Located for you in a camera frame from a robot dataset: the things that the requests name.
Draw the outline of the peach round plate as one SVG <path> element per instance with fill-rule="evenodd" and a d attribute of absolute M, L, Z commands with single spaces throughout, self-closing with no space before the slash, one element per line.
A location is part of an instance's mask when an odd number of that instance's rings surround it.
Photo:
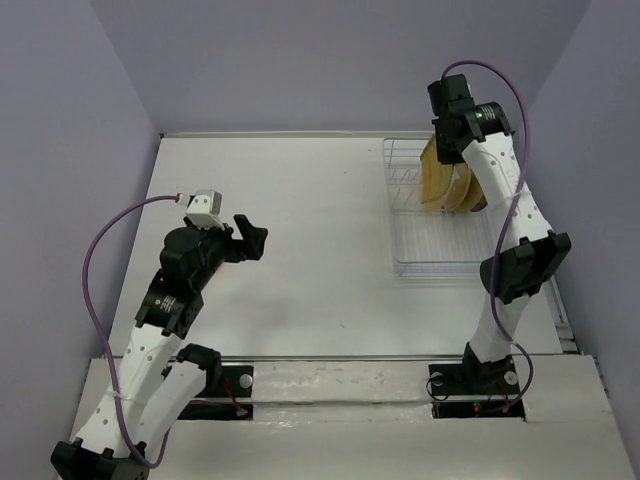
<path fill-rule="evenodd" d="M 451 184 L 442 205 L 443 210 L 453 211 L 462 203 L 469 191 L 471 177 L 471 170 L 466 164 L 454 167 Z"/>

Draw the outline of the green bamboo-pattern tray plate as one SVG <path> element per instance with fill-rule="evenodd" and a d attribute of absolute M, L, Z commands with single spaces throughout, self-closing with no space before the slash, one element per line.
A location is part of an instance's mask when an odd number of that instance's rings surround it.
<path fill-rule="evenodd" d="M 439 161 L 436 135 L 428 140 L 420 155 L 421 162 L 421 206 L 426 212 L 440 210 L 446 202 L 451 188 L 455 166 Z"/>

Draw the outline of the beige bird-pattern plate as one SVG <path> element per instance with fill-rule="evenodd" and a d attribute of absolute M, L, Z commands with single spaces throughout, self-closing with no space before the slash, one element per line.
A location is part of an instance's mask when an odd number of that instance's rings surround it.
<path fill-rule="evenodd" d="M 487 206 L 484 191 L 476 176 L 471 179 L 468 195 L 472 202 L 470 212 L 479 212 Z"/>

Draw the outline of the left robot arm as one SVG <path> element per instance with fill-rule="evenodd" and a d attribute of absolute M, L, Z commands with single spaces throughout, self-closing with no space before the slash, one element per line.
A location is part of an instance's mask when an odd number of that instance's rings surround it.
<path fill-rule="evenodd" d="M 145 479 L 164 457 L 168 433 L 197 394 L 221 383 L 218 351 L 185 338 L 202 292 L 224 263 L 258 261 L 268 231 L 242 214 L 235 227 L 192 220 L 168 233 L 160 268 L 135 316 L 126 353 L 110 361 L 111 381 L 74 439 L 54 448 L 62 479 Z"/>

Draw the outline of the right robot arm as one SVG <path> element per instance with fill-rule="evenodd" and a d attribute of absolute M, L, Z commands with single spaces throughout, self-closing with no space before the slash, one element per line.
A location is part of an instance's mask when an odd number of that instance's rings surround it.
<path fill-rule="evenodd" d="M 477 104 L 462 74 L 431 83 L 428 93 L 439 161 L 470 168 L 499 230 L 493 255 L 480 265 L 487 299 L 478 327 L 453 368 L 468 390 L 482 392 L 504 377 L 523 311 L 566 258 L 571 240 L 553 230 L 526 185 L 502 107 Z"/>

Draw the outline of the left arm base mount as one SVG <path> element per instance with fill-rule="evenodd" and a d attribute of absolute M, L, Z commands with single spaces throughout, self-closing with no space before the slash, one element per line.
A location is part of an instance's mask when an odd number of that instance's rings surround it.
<path fill-rule="evenodd" d="M 188 403 L 178 419 L 251 421 L 253 384 L 253 365 L 223 364 L 220 378 L 208 379 L 205 388 Z"/>

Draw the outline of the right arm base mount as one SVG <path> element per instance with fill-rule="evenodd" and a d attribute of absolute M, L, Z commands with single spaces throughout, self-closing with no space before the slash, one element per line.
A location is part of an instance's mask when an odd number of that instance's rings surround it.
<path fill-rule="evenodd" d="M 458 363 L 429 366 L 425 390 L 435 419 L 526 418 L 520 385 L 513 364 L 495 380 L 474 385 Z"/>

